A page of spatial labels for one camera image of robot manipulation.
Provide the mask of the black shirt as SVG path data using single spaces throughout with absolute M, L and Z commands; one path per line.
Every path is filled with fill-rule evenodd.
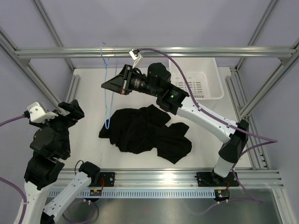
M 157 156 L 176 164 L 191 152 L 192 142 L 185 137 L 189 126 L 182 122 L 167 126 L 170 119 L 154 105 L 119 109 L 109 128 L 102 127 L 99 138 L 109 139 L 121 152 L 140 154 L 156 148 Z

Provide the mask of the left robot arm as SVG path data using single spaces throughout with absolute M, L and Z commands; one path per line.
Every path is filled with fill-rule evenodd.
M 25 192 L 14 221 L 16 224 L 57 223 L 84 188 L 100 182 L 100 168 L 86 161 L 59 195 L 46 203 L 64 161 L 71 155 L 69 128 L 85 116 L 75 99 L 70 103 L 61 102 L 58 106 L 67 111 L 67 115 L 57 110 L 48 112 L 38 102 L 29 105 L 24 112 L 23 116 L 29 119 L 29 124 L 38 127 L 38 130 L 30 143 L 33 156 L 25 171 Z

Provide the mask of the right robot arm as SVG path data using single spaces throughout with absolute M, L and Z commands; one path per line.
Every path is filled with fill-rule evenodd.
M 118 75 L 105 81 L 101 87 L 121 95 L 137 91 L 154 96 L 157 98 L 156 104 L 165 112 L 188 119 L 212 133 L 223 144 L 213 170 L 196 174 L 198 183 L 226 187 L 236 181 L 231 170 L 239 161 L 248 141 L 247 121 L 226 121 L 219 114 L 200 105 L 188 92 L 171 83 L 171 73 L 162 63 L 152 63 L 147 74 L 125 64 Z

